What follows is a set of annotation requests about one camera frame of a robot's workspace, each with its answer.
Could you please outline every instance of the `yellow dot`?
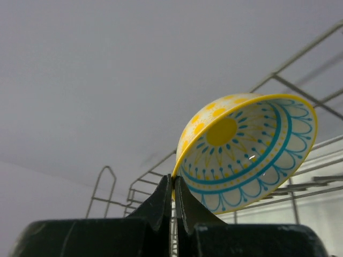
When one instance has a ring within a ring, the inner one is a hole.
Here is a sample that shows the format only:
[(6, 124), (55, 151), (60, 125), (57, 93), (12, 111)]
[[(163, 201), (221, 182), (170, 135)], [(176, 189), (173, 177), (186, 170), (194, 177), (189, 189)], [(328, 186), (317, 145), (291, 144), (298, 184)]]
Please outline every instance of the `yellow dot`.
[(243, 103), (245, 101), (249, 100), (248, 98), (240, 98), (234, 101), (234, 103)]
[(215, 107), (215, 103), (210, 103), (208, 106), (205, 107), (205, 109), (211, 110), (213, 107)]
[(187, 145), (188, 145), (188, 141), (186, 140), (182, 145), (182, 151), (186, 149)]
[(225, 112), (226, 109), (225, 108), (220, 108), (218, 110), (215, 110), (212, 114), (213, 117), (218, 117), (219, 115), (221, 115), (223, 112)]
[(227, 96), (223, 97), (223, 99), (225, 99), (225, 100), (230, 100), (232, 98), (234, 98), (233, 95), (227, 95)]
[(198, 134), (203, 128), (204, 128), (205, 124), (204, 123), (200, 123), (198, 124), (198, 126), (195, 128), (194, 130), (194, 134)]
[(195, 122), (197, 122), (197, 120), (199, 119), (200, 115), (197, 114), (194, 116), (194, 118), (192, 119), (191, 123), (194, 124)]
[(207, 132), (206, 139), (212, 146), (221, 146), (234, 137), (237, 124), (234, 119), (224, 118), (215, 123)]

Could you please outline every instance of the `dish rack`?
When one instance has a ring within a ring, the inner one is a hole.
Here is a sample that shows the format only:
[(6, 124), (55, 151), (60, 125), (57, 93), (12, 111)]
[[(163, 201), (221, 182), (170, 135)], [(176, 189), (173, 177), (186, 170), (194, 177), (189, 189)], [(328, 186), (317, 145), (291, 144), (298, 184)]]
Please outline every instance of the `dish rack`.
[[(283, 63), (280, 67), (276, 68), (273, 72), (271, 72), (268, 76), (266, 76), (262, 81), (260, 81), (255, 87), (251, 88), (249, 92), (251, 93), (256, 92), (261, 87), (265, 86), (268, 82), (274, 80), (282, 84), (288, 90), (291, 90), (293, 93), (299, 94), (303, 96), (305, 99), (312, 102), (314, 104), (314, 108), (320, 107), (324, 109), (330, 115), (334, 115), (338, 119), (343, 121), (343, 115), (328, 105), (329, 101), (343, 94), (343, 87), (320, 100), (315, 98), (313, 95), (306, 93), (300, 88), (300, 84), (304, 84), (305, 82), (310, 81), (311, 79), (313, 79), (314, 77), (317, 77), (324, 71), (327, 71), (328, 69), (334, 67), (340, 61), (343, 61), (343, 52), (341, 52), (339, 55), (336, 55), (329, 62), (326, 62), (325, 64), (321, 65), (319, 68), (309, 73), (302, 80), (302, 83), (298, 83), (297, 85), (289, 82), (287, 79), (285, 79), (283, 76), (280, 75), (282, 71), (284, 71), (286, 68), (291, 66), (297, 60), (301, 59), (305, 54), (310, 52), (314, 47), (321, 44), (324, 40), (329, 38), (331, 35), (342, 32), (340, 31), (342, 27), (343, 27), (343, 20), (336, 23), (334, 26), (328, 29), (325, 33), (317, 37), (315, 40), (313, 40), (307, 46), (305, 46), (303, 49), (297, 52), (294, 56), (292, 56), (289, 60)], [(311, 152), (320, 150), (323, 147), (333, 146), (335, 143), (339, 142), (340, 140), (343, 140), (343, 135), (340, 135), (338, 137), (335, 137), (330, 140), (326, 140), (324, 142), (314, 145)], [(144, 199), (148, 198), (153, 193), (161, 177), (169, 172), (168, 171), (168, 172), (165, 172), (164, 174), (161, 174), (159, 172), (156, 172), (156, 168), (160, 167), (160, 165), (165, 163), (169, 158), (171, 157), (175, 158), (174, 156), (175, 154), (176, 154), (176, 149), (172, 150), (168, 155), (166, 155), (163, 159), (161, 159), (156, 165), (154, 165), (148, 171), (142, 174), (140, 177), (135, 179), (129, 187), (128, 195), (126, 198), (127, 203), (125, 204), (120, 203), (118, 201), (114, 201), (112, 199), (112, 195), (113, 195), (117, 178), (116, 178), (115, 173), (112, 171), (111, 167), (105, 166), (98, 175), (98, 178), (94, 187), (93, 195), (91, 197), (91, 201), (87, 210), (86, 218), (88, 218), (90, 214), (90, 210), (92, 208), (92, 204), (94, 201), (102, 201), (106, 203), (104, 217), (107, 217), (110, 205), (119, 205), (123, 207), (124, 208), (123, 217), (128, 216), (141, 203), (143, 203)], [(297, 176), (308, 177), (310, 172), (313, 172), (313, 171), (316, 171), (318, 169), (322, 169), (325, 167), (329, 167), (334, 164), (341, 163), (343, 162), (342, 154), (343, 154), (342, 149), (333, 151), (332, 153), (329, 153), (329, 154), (317, 156), (315, 158), (311, 158), (310, 157), (311, 154), (310, 154), (308, 159), (302, 165), (302, 166), (305, 166), (305, 168), (304, 169), (300, 168), (299, 171), (295, 172), (292, 177), (290, 177), (282, 186), (276, 189), (273, 193), (269, 194), (268, 196), (266, 196), (265, 198), (261, 199), (258, 202), (255, 202), (249, 206), (244, 207), (241, 210), (235, 211), (233, 213), (222, 214), (222, 215), (219, 215), (219, 217), (225, 221), (233, 222), (236, 224), (238, 223), (238, 213), (242, 210), (268, 206), (268, 205), (272, 205), (276, 203), (290, 202), (293, 209), (295, 223), (300, 224), (299, 212), (297, 209), (297, 200), (306, 198), (309, 196), (320, 195), (320, 194), (325, 194), (328, 192), (335, 192), (335, 191), (343, 190), (343, 173), (330, 175), (330, 176), (311, 176), (311, 178), (309, 178), (310, 181), (306, 181), (305, 179), (305, 181), (302, 183), (294, 183), (294, 180), (296, 180), (295, 177)], [(328, 159), (329, 155), (330, 156), (336, 155), (337, 157), (332, 160), (329, 158), (330, 160), (325, 161), (325, 159)], [(324, 161), (316, 165), (307, 165), (307, 163), (311, 163), (311, 161), (313, 161), (314, 159), (319, 159), (319, 158), (324, 159)], [(113, 183), (111, 185), (109, 197), (100, 198), (96, 196), (96, 192), (98, 190), (100, 178), (104, 174), (105, 171), (108, 171), (111, 174), (113, 178)], [(172, 213), (173, 217), (175, 217), (175, 206), (172, 207), (172, 212), (173, 212)], [(172, 218), (172, 221), (171, 221), (170, 240), (171, 240), (171, 248), (172, 248), (171, 255), (177, 256), (177, 232), (176, 232), (175, 218)]]

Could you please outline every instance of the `yellow bowl rim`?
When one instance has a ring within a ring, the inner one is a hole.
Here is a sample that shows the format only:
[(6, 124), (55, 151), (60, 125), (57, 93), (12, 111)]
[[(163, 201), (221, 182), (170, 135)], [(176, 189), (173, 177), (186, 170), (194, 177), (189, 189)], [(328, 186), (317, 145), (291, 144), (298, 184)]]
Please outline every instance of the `yellow bowl rim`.
[[(272, 100), (272, 99), (290, 99), (290, 100), (297, 100), (301, 103), (303, 103), (304, 105), (307, 106), (308, 110), (311, 111), (311, 113), (313, 114), (314, 116), (314, 120), (315, 120), (315, 134), (314, 134), (314, 137), (313, 137), (313, 141), (311, 143), (311, 146), (310, 146), (310, 149), (312, 149), (315, 141), (316, 141), (316, 138), (317, 138), (317, 132), (318, 132), (318, 119), (317, 119), (317, 114), (316, 114), (316, 111), (314, 110), (313, 106), (308, 102), (306, 101), (304, 98), (300, 97), (300, 96), (297, 96), (297, 95), (291, 95), (291, 94), (271, 94), (271, 95), (262, 95), (262, 96), (258, 96), (256, 98), (253, 98), (253, 99), (250, 99), (250, 100), (247, 100), (246, 102), (243, 102), (243, 103), (240, 103), (238, 104), (237, 106), (235, 107), (232, 107), (231, 109), (223, 112), (221, 115), (219, 115), (218, 117), (216, 117), (213, 121), (211, 121), (209, 124), (207, 124), (206, 126), (203, 127), (202, 130), (200, 130), (200, 132), (192, 139), (192, 141), (186, 146), (185, 150), (181, 153), (180, 157), (178, 158), (178, 160), (176, 161), (176, 164), (175, 164), (175, 167), (173, 169), (173, 173), (171, 175), (172, 178), (175, 178), (176, 175), (177, 175), (177, 170), (178, 168), (180, 167), (180, 164), (181, 164), (181, 161), (184, 159), (184, 156), (186, 155), (187, 151), (193, 147), (193, 145), (196, 143), (196, 141), (200, 138), (200, 136), (205, 132), (207, 131), (208, 129), (210, 129), (217, 121), (219, 121), (220, 119), (226, 117), (227, 115), (229, 115), (231, 112), (234, 112), (234, 111), (237, 111), (241, 108), (244, 108), (248, 105), (251, 105), (253, 103), (256, 103), (256, 102), (260, 102), (260, 101), (264, 101), (264, 100)], [(307, 155), (305, 156), (305, 158), (302, 159), (302, 162), (299, 164), (299, 166), (306, 160), (307, 156), (309, 155), (309, 153), (311, 152), (311, 150), (308, 151)], [(296, 171), (297, 169), (299, 168), (299, 166), (294, 169), (294, 172), (292, 174), (290, 174), (286, 179), (285, 181), (291, 177)], [(175, 200), (175, 192), (173, 190), (173, 193), (172, 193), (172, 197), (173, 199)], [(235, 210), (238, 210), (238, 209), (242, 209), (244, 206), (240, 206), (238, 208), (235, 208), (234, 210), (231, 210), (229, 212), (233, 212)], [(218, 213), (215, 213), (215, 214), (223, 214), (223, 213), (228, 213), (227, 211), (224, 211), (224, 212), (218, 212)]]

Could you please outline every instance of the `ceiling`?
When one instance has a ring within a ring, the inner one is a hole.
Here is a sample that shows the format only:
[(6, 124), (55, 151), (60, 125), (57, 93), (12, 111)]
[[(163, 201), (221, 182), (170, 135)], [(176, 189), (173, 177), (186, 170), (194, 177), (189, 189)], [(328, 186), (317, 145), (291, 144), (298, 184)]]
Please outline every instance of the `ceiling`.
[[(125, 195), (202, 106), (248, 91), (342, 10), (342, 0), (2, 0), (0, 161), (84, 185), (110, 165)], [(342, 42), (334, 35), (285, 77), (298, 81)], [(342, 87), (341, 70), (303, 89), (322, 98)], [(318, 113), (318, 141), (340, 133)]]

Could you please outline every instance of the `patterned bowl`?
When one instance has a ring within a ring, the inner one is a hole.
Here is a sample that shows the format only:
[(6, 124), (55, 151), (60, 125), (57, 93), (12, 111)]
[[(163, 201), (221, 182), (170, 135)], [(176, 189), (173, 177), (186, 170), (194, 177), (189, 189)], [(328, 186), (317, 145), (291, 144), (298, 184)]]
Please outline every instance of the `patterned bowl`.
[(173, 177), (215, 214), (262, 199), (303, 163), (317, 134), (312, 106), (295, 95), (228, 95), (185, 127)]

